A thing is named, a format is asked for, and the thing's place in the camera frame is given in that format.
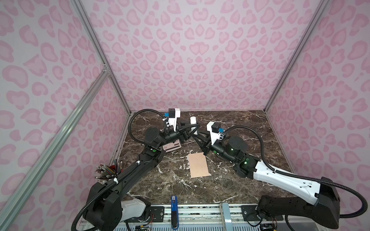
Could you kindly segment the white glue stick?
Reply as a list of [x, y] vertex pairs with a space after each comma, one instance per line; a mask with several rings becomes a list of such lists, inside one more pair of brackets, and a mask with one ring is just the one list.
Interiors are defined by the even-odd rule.
[[[191, 125], [196, 125], [196, 124], [197, 124], [197, 119], [196, 119], [196, 117], [195, 117], [195, 116], [191, 116], [191, 117], [190, 117], [190, 124], [191, 124]], [[192, 127], [192, 128], [191, 128], [191, 131], [195, 131], [195, 132], [194, 132], [194, 134], [195, 134], [195, 135], [197, 135], [197, 134], [198, 134], [198, 130], [197, 130], [197, 128], [196, 128], [196, 127]]]

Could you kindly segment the peach pink envelope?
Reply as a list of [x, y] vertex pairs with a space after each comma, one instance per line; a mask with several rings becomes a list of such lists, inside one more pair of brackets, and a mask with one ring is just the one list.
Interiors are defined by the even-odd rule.
[[206, 156], [203, 153], [189, 154], [188, 162], [191, 178], [208, 177], [211, 175], [208, 171]]

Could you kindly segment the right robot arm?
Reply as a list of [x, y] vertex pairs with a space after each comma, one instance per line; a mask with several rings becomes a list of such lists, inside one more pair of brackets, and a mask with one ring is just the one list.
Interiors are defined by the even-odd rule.
[[[260, 157], [247, 152], [248, 144], [239, 136], [229, 136], [235, 129], [253, 133], [260, 143]], [[292, 197], [272, 197], [263, 195], [255, 209], [260, 218], [276, 216], [299, 216], [312, 219], [315, 223], [329, 229], [338, 229], [339, 220], [356, 218], [368, 210], [368, 202], [359, 192], [322, 177], [320, 179], [296, 175], [269, 164], [265, 157], [265, 146], [261, 135], [247, 126], [233, 126], [227, 130], [219, 123], [209, 123], [207, 131], [192, 131], [192, 136], [204, 155], [212, 152], [233, 164], [236, 174], [271, 184], [293, 194]], [[341, 199], [338, 189], [347, 191], [361, 201], [358, 211], [341, 214]]]

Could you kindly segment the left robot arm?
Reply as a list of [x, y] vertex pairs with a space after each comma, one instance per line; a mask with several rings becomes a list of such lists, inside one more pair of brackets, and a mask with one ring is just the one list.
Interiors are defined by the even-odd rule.
[[[138, 115], [146, 112], [159, 115], [163, 121], [163, 129], [148, 128], [141, 141], [132, 134], [132, 123]], [[128, 202], [126, 208], [122, 207], [121, 200], [141, 178], [163, 160], [166, 153], [163, 146], [175, 141], [184, 143], [197, 132], [200, 125], [196, 117], [192, 116], [189, 122], [182, 122], [179, 120], [180, 116], [178, 108], [170, 108], [164, 114], [153, 109], [143, 109], [132, 116], [128, 124], [128, 133], [135, 142], [143, 144], [142, 152], [125, 170], [104, 184], [96, 183], [90, 189], [86, 205], [72, 221], [71, 230], [77, 230], [80, 218], [84, 218], [92, 225], [92, 231], [113, 231], [121, 221], [145, 215], [149, 207], [146, 200], [133, 199]]]

